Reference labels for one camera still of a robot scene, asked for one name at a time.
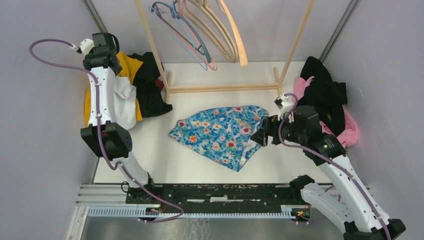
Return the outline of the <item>blue floral skirt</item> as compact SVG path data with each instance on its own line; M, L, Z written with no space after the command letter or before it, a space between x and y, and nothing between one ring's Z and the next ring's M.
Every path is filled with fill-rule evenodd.
M261 148L251 136L268 115L257 105L210 108L178 120L168 135L201 156L239 172Z

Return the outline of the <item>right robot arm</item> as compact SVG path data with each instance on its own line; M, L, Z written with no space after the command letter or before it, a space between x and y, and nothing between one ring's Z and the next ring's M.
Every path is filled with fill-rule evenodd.
M345 240L395 240L406 231L400 219L390 217L373 199L356 174L345 148L333 135L324 133L314 107L302 105L292 113L265 117L251 140L302 149L328 177L341 197L337 201L308 175L292 180L289 199L316 207L342 232Z

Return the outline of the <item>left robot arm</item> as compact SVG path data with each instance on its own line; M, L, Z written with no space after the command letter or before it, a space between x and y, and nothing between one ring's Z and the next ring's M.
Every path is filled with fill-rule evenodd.
M149 204L158 191L150 174L134 156L131 134L118 124L114 105L114 85L122 70L117 53L118 39L111 33L92 35L93 46L84 55L83 66L90 84L88 126L81 138L113 171L120 170L128 183L127 193Z

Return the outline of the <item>pink plastic hanger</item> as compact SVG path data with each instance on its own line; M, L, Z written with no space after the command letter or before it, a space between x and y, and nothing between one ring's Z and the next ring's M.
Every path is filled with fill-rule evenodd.
M216 71L218 66L211 58L208 49L205 48L206 45L204 44L203 40L196 32L196 30L190 24L188 24L188 20L184 22L183 19L185 19L185 13L183 11L183 6L180 0L175 0L173 2L173 11L180 15L180 17L178 17L178 22L182 25L185 34L188 37L188 39L185 40L185 45L188 49L187 51L190 52L191 56L204 70Z

